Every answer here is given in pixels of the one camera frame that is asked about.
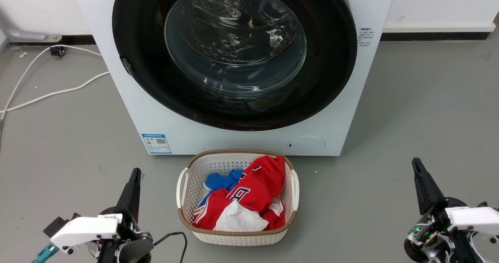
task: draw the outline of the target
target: black cable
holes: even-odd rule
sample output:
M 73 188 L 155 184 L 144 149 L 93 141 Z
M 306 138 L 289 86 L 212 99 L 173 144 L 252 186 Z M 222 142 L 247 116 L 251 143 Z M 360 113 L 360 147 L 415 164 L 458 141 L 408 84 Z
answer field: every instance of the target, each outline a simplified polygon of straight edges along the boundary
M 186 253 L 186 249 L 187 249 L 187 237 L 186 237 L 186 235 L 183 232 L 168 233 L 164 237 L 160 238 L 157 242 L 153 243 L 153 245 L 157 246 L 162 241 L 166 240 L 166 238 L 168 238 L 169 236 L 174 236 L 174 235 L 182 235 L 182 236 L 184 236 L 185 245 L 184 245 L 184 250 L 182 251 L 182 256 L 180 257 L 180 263 L 182 263 L 182 261 L 184 260 L 184 254 Z

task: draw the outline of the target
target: energy label sticker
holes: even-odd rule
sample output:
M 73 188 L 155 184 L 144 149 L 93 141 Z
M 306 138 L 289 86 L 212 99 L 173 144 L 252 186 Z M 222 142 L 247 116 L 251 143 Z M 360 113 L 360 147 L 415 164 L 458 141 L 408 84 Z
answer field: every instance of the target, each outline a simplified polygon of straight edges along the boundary
M 164 134 L 142 134 L 150 154 L 171 154 L 170 146 Z

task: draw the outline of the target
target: white cable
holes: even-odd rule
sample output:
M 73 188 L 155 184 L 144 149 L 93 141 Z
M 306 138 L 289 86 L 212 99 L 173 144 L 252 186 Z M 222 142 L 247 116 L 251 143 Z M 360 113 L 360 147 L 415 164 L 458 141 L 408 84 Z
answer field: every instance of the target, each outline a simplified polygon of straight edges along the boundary
M 73 49 L 78 49 L 78 50 L 82 50 L 82 51 L 87 51 L 89 53 L 93 53 L 93 54 L 96 54 L 96 55 L 99 55 L 99 56 L 102 56 L 100 53 L 96 53 L 94 51 L 91 51 L 91 50 L 87 50 L 87 49 L 83 49 L 83 48 L 78 48 L 78 47 L 74 47 L 74 46 L 68 46 L 68 45 L 54 45 L 54 46 L 50 46 L 48 48 L 46 48 L 45 50 L 43 50 L 41 53 L 39 53 L 39 55 L 37 55 L 34 60 L 32 60 L 32 62 L 28 65 L 28 68 L 26 68 L 25 72 L 23 73 L 23 75 L 20 77 L 18 83 L 16 84 L 16 86 L 14 87 L 14 90 L 12 91 L 11 93 L 11 96 L 9 97 L 9 99 L 7 100 L 7 103 L 5 105 L 5 108 L 4 108 L 4 112 L 2 114 L 2 117 L 0 118 L 0 137 L 2 135 L 2 126 L 3 126 L 3 123 L 4 123 L 4 119 L 5 119 L 5 114 L 7 114 L 7 111 L 9 110 L 9 105 L 12 101 L 12 98 L 14 98 L 14 94 L 16 94 L 16 91 L 19 87 L 19 84 L 22 82 L 23 78 L 25 77 L 26 73 L 28 72 L 28 70 L 30 69 L 30 67 L 32 66 L 32 64 L 36 61 L 36 59 L 38 59 L 43 53 L 45 53 L 46 51 L 50 50 L 50 48 L 53 48 L 53 47 L 66 47 L 66 48 L 73 48 Z
M 63 90 L 63 91 L 58 91 L 58 92 L 53 92 L 53 93 L 50 93 L 50 94 L 46 94 L 46 95 L 44 95 L 44 96 L 40 96 L 39 98 L 36 98 L 36 99 L 34 99 L 34 100 L 31 100 L 31 101 L 28 101 L 28 102 L 23 103 L 23 104 L 21 104 L 21 105 L 17 105 L 16 107 L 11 107 L 11 108 L 7 109 L 7 111 L 12 111 L 12 110 L 19 109 L 19 108 L 24 107 L 24 106 L 26 106 L 26 105 L 29 105 L 29 104 L 31 104 L 31 103 L 34 103 L 34 102 L 37 102 L 37 101 L 42 100 L 42 99 L 44 99 L 44 98 L 47 98 L 47 97 L 49 97 L 49 96 L 53 96 L 53 95 L 60 94 L 60 93 L 65 93 L 65 92 L 71 92 L 71 91 L 79 90 L 79 89 L 83 88 L 84 86 L 86 86 L 86 85 L 90 84 L 90 83 L 91 83 L 91 82 L 93 82 L 94 80 L 96 80 L 96 79 L 98 79 L 98 78 L 100 78 L 100 77 L 102 77 L 102 76 L 105 76 L 105 75 L 107 75 L 107 74 L 109 74 L 109 71 L 104 72 L 104 73 L 101 73 L 101 74 L 99 74 L 99 75 L 97 75 L 97 76 L 93 77 L 92 79 L 90 79 L 90 80 L 86 81 L 84 84 L 82 84 L 81 86 L 78 86 L 78 87 L 76 87 L 76 88 L 72 88 L 72 89 L 67 89 L 67 90 Z

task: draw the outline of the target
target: basket handle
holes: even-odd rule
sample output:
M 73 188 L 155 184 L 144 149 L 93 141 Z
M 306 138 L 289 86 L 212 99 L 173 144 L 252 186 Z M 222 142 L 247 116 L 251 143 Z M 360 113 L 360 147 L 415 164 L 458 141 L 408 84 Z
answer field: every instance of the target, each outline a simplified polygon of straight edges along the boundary
M 189 178 L 189 173 L 187 172 L 189 168 L 185 168 L 179 176 L 179 180 L 177 181 L 177 208 L 182 208 L 182 205 L 184 204 L 184 199 L 186 196 L 186 190 L 187 190 L 187 179 Z M 182 189 L 182 180 L 185 177 L 184 181 L 184 186 L 183 186 L 183 191 L 182 191 L 182 200 L 180 201 L 180 190 Z
M 291 171 L 291 185 L 293 192 L 293 210 L 298 210 L 298 203 L 300 202 L 300 182 L 298 181 L 298 174 L 294 169 Z

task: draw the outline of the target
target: clothing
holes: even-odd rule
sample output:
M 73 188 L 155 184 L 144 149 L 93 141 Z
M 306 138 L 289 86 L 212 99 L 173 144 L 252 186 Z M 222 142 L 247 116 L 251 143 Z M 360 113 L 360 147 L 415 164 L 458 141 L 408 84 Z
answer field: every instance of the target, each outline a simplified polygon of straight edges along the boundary
M 210 194 L 212 194 L 215 190 L 219 189 L 229 189 L 232 190 L 237 182 L 239 182 L 239 178 L 241 178 L 244 169 L 232 169 L 227 176 L 222 176 L 219 173 L 209 174 L 205 180 L 205 188 L 209 189 L 210 192 L 203 198 L 198 207 L 203 206 L 206 203 L 206 200 Z
M 284 219 L 284 204 L 279 198 L 273 198 L 272 204 L 265 210 L 260 217 L 269 222 L 265 230 L 279 229 L 286 224 Z
M 194 212 L 193 226 L 218 231 L 262 231 L 285 224 L 278 198 L 285 183 L 284 157 L 251 163 L 232 190 L 219 189 Z

